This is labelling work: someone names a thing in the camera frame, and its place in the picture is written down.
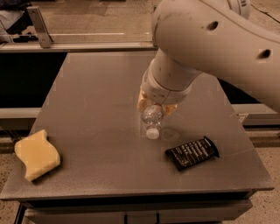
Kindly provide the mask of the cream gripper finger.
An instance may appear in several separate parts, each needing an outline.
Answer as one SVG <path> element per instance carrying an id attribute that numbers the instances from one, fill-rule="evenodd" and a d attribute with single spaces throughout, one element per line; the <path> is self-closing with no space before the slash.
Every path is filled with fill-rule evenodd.
<path id="1" fill-rule="evenodd" d="M 140 89 L 138 101 L 137 101 L 137 110 L 139 113 L 143 113 L 144 110 L 152 104 L 151 99 L 148 98 L 147 94 Z"/>
<path id="2" fill-rule="evenodd" d="M 177 104 L 170 104 L 170 105 L 163 105 L 163 111 L 166 116 L 171 115 L 173 112 L 176 111 L 178 105 Z"/>

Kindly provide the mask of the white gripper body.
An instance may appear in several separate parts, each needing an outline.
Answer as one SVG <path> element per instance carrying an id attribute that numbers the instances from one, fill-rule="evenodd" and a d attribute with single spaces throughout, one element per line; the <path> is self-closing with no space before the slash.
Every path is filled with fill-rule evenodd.
<path id="1" fill-rule="evenodd" d="M 158 71 L 158 66 L 150 65 L 143 75 L 141 95 L 160 105 L 181 103 L 191 92 L 193 74 L 185 69 L 175 69 L 175 75 L 167 70 Z"/>

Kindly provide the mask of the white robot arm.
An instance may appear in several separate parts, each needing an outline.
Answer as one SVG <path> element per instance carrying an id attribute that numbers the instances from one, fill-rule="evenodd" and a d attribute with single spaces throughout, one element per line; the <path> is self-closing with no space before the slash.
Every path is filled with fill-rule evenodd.
<path id="1" fill-rule="evenodd" d="M 172 113 L 205 73 L 280 112 L 280 37 L 248 21 L 247 8 L 247 0 L 162 0 L 138 110 L 155 103 Z"/>

